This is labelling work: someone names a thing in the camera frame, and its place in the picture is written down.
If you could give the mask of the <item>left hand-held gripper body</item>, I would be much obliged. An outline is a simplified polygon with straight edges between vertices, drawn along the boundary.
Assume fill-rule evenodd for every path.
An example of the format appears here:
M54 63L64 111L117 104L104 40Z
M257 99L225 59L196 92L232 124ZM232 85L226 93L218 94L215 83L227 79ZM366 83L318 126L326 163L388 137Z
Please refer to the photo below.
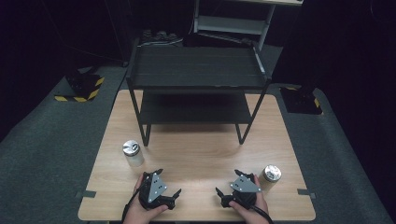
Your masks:
M171 198L163 196L166 190L167 186L160 178L160 175L143 173L143 182L139 192L139 202L147 210L154 209L161 205L167 205L169 208Z

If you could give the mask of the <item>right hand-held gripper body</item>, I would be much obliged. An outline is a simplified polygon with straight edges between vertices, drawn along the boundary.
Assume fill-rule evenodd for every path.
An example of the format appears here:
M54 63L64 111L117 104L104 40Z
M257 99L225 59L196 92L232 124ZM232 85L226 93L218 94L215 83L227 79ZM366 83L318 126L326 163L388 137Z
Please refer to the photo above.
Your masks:
M261 191L254 182L254 175L240 175L230 184L233 189L231 195L221 194L221 206L229 207L230 202L236 202L245 209L250 209L257 200L257 193Z

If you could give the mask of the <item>glass jar of brown powder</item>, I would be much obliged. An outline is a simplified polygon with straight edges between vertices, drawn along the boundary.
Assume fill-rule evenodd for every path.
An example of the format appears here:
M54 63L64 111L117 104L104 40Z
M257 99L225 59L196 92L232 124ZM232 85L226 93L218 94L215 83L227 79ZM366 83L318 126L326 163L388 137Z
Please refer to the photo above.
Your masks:
M259 175L259 181L262 186L262 191L269 191L282 177L281 170L273 165L267 165Z

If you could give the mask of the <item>glass jar of white powder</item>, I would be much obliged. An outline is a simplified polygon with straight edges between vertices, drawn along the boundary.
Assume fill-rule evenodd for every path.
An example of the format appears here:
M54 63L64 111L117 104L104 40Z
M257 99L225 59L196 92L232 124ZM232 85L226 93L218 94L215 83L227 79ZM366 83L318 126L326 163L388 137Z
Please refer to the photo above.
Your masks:
M132 167L139 167L144 163L143 153L135 140L128 140L122 145L122 152Z

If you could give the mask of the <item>black two-tier shelf rack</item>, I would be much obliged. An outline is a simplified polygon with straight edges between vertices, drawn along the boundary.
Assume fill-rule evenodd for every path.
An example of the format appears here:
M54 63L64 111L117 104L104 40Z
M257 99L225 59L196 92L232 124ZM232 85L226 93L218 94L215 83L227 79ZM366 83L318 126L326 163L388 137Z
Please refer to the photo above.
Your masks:
M137 47L126 82L144 145L153 124L232 124L243 144L271 78L257 46Z

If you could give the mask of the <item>person's right hand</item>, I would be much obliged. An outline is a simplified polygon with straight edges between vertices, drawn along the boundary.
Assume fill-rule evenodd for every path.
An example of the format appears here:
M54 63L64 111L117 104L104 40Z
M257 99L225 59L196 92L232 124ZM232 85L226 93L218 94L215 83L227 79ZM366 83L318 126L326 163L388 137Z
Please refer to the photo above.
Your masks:
M255 202L255 206L260 208L266 214L269 214L268 205L264 199L263 193L261 191L257 192L256 197L257 199ZM262 215L251 209L247 210L239 203L229 202L229 205L237 214L239 214L245 220L246 224L270 224L266 217L263 217Z

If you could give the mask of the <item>person's left hand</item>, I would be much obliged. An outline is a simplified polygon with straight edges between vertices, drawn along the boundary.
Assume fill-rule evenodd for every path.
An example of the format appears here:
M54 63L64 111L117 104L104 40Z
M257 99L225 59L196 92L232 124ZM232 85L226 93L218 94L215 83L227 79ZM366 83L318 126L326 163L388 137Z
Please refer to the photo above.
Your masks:
M139 176L134 186L134 198L129 203L128 210L122 224L149 224L152 219L168 209L167 205L161 205L154 209L145 209L138 199L138 189L143 182L143 176Z

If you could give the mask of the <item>grey tape strip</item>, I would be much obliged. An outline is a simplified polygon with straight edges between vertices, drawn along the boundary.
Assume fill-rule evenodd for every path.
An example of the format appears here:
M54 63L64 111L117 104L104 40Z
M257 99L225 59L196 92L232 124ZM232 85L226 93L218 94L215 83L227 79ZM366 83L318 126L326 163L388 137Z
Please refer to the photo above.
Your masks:
M314 192L311 192L309 189L297 189L297 193L299 195L309 196L310 199L316 199L317 195Z
M77 191L75 198L77 199L82 199L84 197L86 198L94 198L96 195L96 191L91 191L91 190L83 190L83 191Z

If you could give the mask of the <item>black yellow striped stand base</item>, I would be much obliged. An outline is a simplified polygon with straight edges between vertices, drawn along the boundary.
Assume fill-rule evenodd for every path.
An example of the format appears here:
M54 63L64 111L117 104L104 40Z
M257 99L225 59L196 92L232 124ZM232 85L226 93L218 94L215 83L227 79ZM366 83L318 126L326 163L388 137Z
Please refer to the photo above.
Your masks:
M104 77L96 75L92 70L77 71L73 75L64 77L60 87L54 93L54 99L58 102L92 101L97 96L104 80Z

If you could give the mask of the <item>white metal stand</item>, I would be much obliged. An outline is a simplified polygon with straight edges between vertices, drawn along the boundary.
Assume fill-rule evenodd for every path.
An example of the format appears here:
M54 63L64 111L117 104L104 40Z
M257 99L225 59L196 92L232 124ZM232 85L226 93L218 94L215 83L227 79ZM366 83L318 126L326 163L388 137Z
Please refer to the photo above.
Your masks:
M268 5L268 12L263 21L237 19L200 14L201 0L194 0L193 28L196 34L211 36L211 32L258 35L258 48L262 49L273 16L278 6L300 7L304 0L229 0Z

